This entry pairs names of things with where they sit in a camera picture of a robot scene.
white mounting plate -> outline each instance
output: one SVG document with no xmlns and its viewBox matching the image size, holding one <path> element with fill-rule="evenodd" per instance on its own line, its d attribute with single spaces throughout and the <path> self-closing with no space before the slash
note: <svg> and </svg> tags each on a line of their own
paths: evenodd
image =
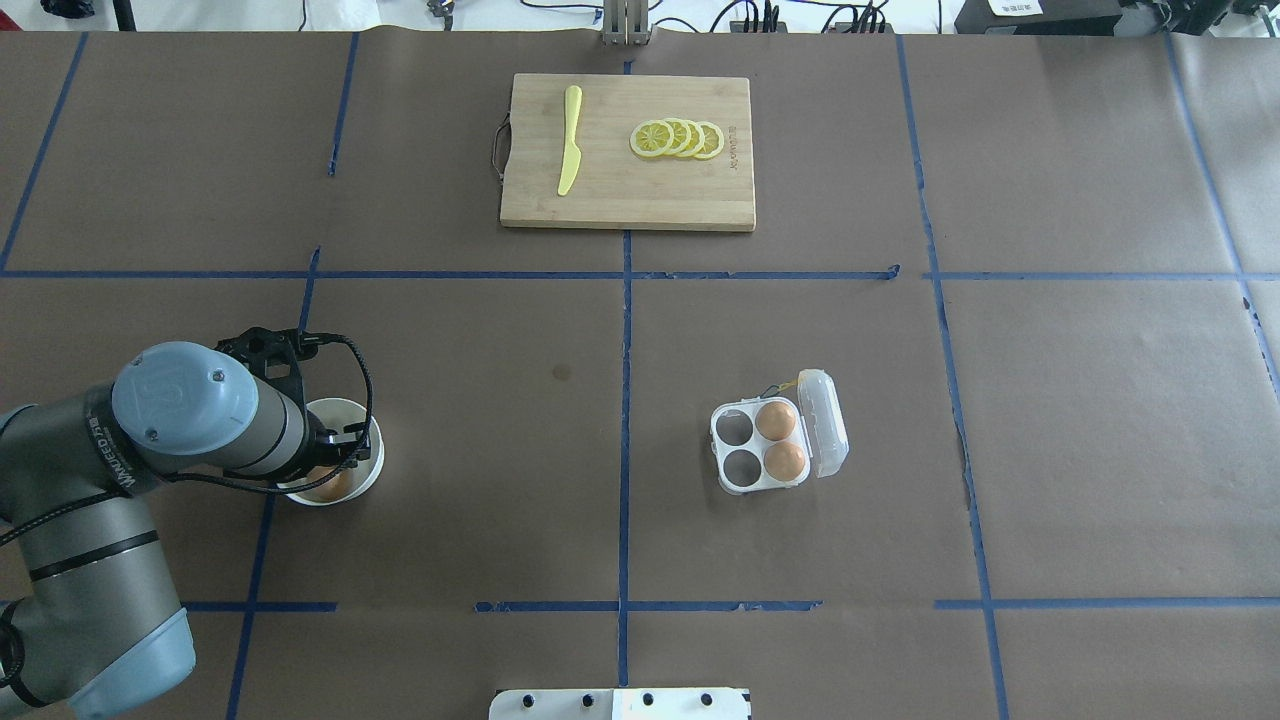
<svg viewBox="0 0 1280 720">
<path fill-rule="evenodd" d="M 590 706 L 584 698 L 590 696 Z M 710 705 L 703 702 L 710 698 Z M 751 720 L 751 692 L 737 688 L 580 688 L 503 691 L 489 720 Z"/>
</svg>

white paper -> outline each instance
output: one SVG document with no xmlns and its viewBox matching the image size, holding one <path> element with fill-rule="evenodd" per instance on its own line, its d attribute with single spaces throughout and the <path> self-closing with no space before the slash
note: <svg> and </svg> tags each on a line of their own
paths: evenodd
<svg viewBox="0 0 1280 720">
<path fill-rule="evenodd" d="M 987 0 L 991 12 L 1002 18 L 1020 18 L 1023 15 L 1039 15 L 1039 0 Z"/>
</svg>

table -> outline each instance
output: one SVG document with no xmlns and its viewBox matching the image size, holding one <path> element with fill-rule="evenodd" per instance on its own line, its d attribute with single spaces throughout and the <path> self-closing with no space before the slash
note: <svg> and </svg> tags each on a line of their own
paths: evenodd
<svg viewBox="0 0 1280 720">
<path fill-rule="evenodd" d="M 255 324 L 369 360 L 389 455 L 358 501 L 152 496 L 200 664 L 131 717 L 620 684 L 749 687 L 760 719 L 1270 717 L 1277 65 L 1183 37 L 6 33 L 0 406 Z M 516 72 L 749 77 L 756 232 L 502 228 Z M 803 368 L 840 388 L 844 469 L 722 492 L 710 411 Z M 361 395 L 339 351 L 306 369 Z"/>
</svg>

robotic arm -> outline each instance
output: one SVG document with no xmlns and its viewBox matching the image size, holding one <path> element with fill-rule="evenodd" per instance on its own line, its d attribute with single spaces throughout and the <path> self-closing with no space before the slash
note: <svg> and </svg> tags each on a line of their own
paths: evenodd
<svg viewBox="0 0 1280 720">
<path fill-rule="evenodd" d="M 328 343 L 365 375 L 362 424 L 325 428 L 306 410 L 298 363 Z M 252 328 L 216 350 L 157 345 L 114 383 L 0 415 L 0 518 L 13 524 L 0 544 L 19 539 L 33 588 L 0 610 L 0 719 L 60 700 L 82 720 L 110 717 L 180 683 L 191 629 L 141 496 L 179 480 L 317 487 L 369 459 L 371 413 L 349 340 Z M 179 473 L 196 465 L 224 475 Z M 306 482 L 316 466 L 333 470 Z"/>
</svg>

wooden cutting board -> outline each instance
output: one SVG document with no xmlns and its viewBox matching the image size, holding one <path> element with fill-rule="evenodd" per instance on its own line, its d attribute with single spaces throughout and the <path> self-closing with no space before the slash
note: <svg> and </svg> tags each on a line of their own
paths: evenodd
<svg viewBox="0 0 1280 720">
<path fill-rule="evenodd" d="M 582 163 L 559 197 L 564 88 L 582 88 Z M 709 120 L 726 135 L 710 160 L 643 159 L 631 131 L 662 118 Z M 532 228 L 755 229 L 751 91 L 746 78 L 517 74 L 502 224 Z"/>
</svg>

